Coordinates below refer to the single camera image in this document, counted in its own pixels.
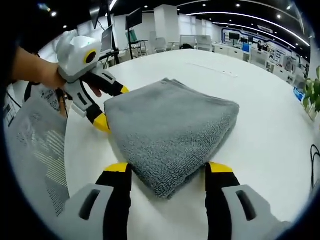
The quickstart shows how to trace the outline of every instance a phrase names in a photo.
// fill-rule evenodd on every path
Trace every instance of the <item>office desk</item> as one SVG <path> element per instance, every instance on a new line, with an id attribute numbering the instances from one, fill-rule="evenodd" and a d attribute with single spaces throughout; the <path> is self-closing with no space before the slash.
<path id="1" fill-rule="evenodd" d="M 238 59 L 186 49 L 141 57 L 109 71 L 129 90 L 163 78 L 176 79 L 203 94 L 240 105 L 237 124 L 212 161 L 233 168 L 242 185 L 249 185 L 271 205 L 281 221 L 294 221 L 310 191 L 312 125 L 284 81 Z M 104 109 L 110 97 L 90 96 Z M 121 158 L 112 136 L 99 132 L 72 109 L 66 128 L 66 179 L 73 196 L 95 183 L 103 169 Z M 171 200 L 156 198 L 133 174 L 128 239 L 204 240 L 208 237 L 204 175 Z"/>

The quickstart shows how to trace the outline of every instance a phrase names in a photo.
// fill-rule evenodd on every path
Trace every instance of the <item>ceiling light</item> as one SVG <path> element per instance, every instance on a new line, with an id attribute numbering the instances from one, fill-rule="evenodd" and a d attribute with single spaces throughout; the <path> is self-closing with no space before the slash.
<path id="1" fill-rule="evenodd" d="M 116 5 L 117 1 L 118 0 L 112 0 L 112 2 L 110 4 L 110 8 L 109 8 L 110 11 L 114 8 L 114 6 Z"/>
<path id="2" fill-rule="evenodd" d="M 269 35 L 275 39 L 278 39 L 282 42 L 284 42 L 285 44 L 293 47 L 294 49 L 296 48 L 295 46 L 291 45 L 290 43 L 288 43 L 287 41 L 281 39 L 280 37 L 277 37 L 277 36 L 273 36 L 272 34 L 268 33 L 268 32 L 264 32 L 264 31 L 261 31 L 261 30 L 258 30 L 258 29 L 254 29 L 252 27 L 248 27 L 248 26 L 241 26 L 241 25 L 237 25 L 237 24 L 231 24 L 231 23 L 223 23 L 223 22 L 213 22 L 213 24 L 217 24 L 217 25 L 231 25 L 231 26 L 235 26 L 235 27 L 240 27 L 240 28 L 244 28 L 244 29 L 250 29 L 250 30 L 253 30 L 253 31 L 256 31 L 256 32 L 260 32 L 260 33 L 264 33 L 266 35 Z"/>
<path id="3" fill-rule="evenodd" d="M 283 26 L 280 26 L 279 24 L 276 24 L 272 21 L 268 21 L 268 20 L 265 20 L 263 18 L 260 18 L 260 17 L 256 17 L 256 16 L 251 16 L 251 15 L 246 15 L 246 14 L 241 14 L 241 13 L 234 13 L 234 12 L 220 12 L 220 11 L 211 11 L 211 12 L 197 12 L 197 13 L 191 13 L 191 14 L 187 14 L 187 16 L 193 16 L 193 15 L 202 15 L 202 14 L 227 14 L 227 15 L 236 15 L 236 16 L 242 16 L 242 17 L 248 17 L 248 18 L 252 18 L 252 19 L 256 19 L 256 20 L 260 20 L 260 21 L 263 21 L 263 22 L 266 22 L 266 23 L 269 23 L 269 24 L 272 24 L 278 28 L 281 28 L 285 31 L 287 31 L 289 34 L 295 36 L 297 39 L 299 39 L 301 42 L 303 42 L 305 45 L 307 45 L 308 47 L 310 47 L 310 44 L 305 41 L 302 37 L 298 36 L 297 34 L 295 34 L 293 31 L 283 27 Z"/>

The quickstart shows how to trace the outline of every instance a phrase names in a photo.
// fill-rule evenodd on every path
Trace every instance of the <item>gray towel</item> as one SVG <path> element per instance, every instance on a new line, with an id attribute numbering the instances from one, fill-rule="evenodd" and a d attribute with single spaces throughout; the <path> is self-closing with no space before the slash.
<path id="1" fill-rule="evenodd" d="M 104 103 L 117 146 L 159 198 L 209 162 L 237 121 L 239 105 L 164 79 Z"/>

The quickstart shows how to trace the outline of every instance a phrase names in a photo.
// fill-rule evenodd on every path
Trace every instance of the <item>yellow robot eye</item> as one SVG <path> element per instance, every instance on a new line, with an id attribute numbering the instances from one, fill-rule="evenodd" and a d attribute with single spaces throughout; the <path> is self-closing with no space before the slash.
<path id="1" fill-rule="evenodd" d="M 88 51 L 85 54 L 85 57 L 83 59 L 84 64 L 91 63 L 95 59 L 96 55 L 97 55 L 97 52 L 96 52 L 95 49 L 92 49 L 92 50 Z"/>

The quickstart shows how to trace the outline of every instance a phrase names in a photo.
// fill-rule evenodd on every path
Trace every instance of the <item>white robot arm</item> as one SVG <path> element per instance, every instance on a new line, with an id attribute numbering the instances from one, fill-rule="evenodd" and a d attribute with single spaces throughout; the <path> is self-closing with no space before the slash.
<path id="1" fill-rule="evenodd" d="M 100 89 L 113 97 L 128 92 L 106 70 L 98 69 L 102 43 L 94 38 L 78 36 L 76 30 L 66 31 L 61 36 L 57 53 L 60 75 L 66 80 L 64 90 L 73 98 L 73 109 L 103 132 L 110 132 L 106 115 L 89 96 L 83 82 Z"/>

